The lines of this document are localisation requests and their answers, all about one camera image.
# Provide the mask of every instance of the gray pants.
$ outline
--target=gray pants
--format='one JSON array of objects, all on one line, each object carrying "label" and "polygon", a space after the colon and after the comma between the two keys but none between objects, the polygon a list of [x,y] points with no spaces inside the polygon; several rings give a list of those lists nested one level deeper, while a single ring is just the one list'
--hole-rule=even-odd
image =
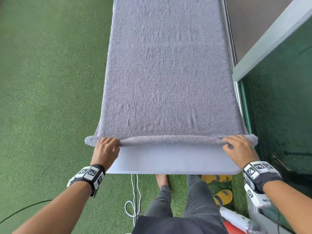
[{"label": "gray pants", "polygon": [[[206,182],[198,175],[187,175],[188,198],[183,217],[198,217],[210,223],[221,225],[224,229],[219,208]],[[163,185],[158,196],[151,202],[144,216],[173,217],[171,210],[171,192]]]}]

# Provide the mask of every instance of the person's left arm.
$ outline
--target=person's left arm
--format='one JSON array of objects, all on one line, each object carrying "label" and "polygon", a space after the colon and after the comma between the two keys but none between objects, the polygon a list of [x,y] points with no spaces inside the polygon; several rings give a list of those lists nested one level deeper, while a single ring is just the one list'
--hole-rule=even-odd
[{"label": "person's left arm", "polygon": [[[100,164],[106,172],[118,157],[118,142],[117,138],[106,137],[98,141],[91,165]],[[88,182],[74,182],[13,234],[71,233],[91,193],[92,188]]]}]

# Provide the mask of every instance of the person's left hand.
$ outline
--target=person's left hand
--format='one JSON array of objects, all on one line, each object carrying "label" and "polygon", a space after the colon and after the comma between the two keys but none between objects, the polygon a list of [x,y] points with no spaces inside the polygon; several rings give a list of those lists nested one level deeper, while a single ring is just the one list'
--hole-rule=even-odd
[{"label": "person's left hand", "polygon": [[102,165],[106,172],[118,157],[119,150],[119,139],[117,138],[104,137],[98,140],[94,148],[91,165]]}]

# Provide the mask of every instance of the glass panel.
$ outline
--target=glass panel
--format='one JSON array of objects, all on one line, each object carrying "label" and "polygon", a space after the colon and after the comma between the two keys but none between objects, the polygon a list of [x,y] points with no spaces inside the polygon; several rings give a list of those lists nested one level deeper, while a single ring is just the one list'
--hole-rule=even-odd
[{"label": "glass panel", "polygon": [[[256,150],[285,182],[312,197],[312,19],[241,81],[246,125]],[[277,220],[277,209],[263,214]],[[289,229],[285,220],[282,225]]]}]

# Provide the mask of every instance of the yellow sandal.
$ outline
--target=yellow sandal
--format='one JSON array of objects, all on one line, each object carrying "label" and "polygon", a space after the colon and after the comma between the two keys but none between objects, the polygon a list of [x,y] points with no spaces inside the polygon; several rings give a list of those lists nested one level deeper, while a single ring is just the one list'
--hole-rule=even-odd
[{"label": "yellow sandal", "polygon": [[231,175],[202,175],[202,181],[210,182],[229,182],[232,181]]},{"label": "yellow sandal", "polygon": [[230,190],[221,190],[213,196],[213,199],[218,206],[223,206],[231,203],[233,199],[233,193]]}]

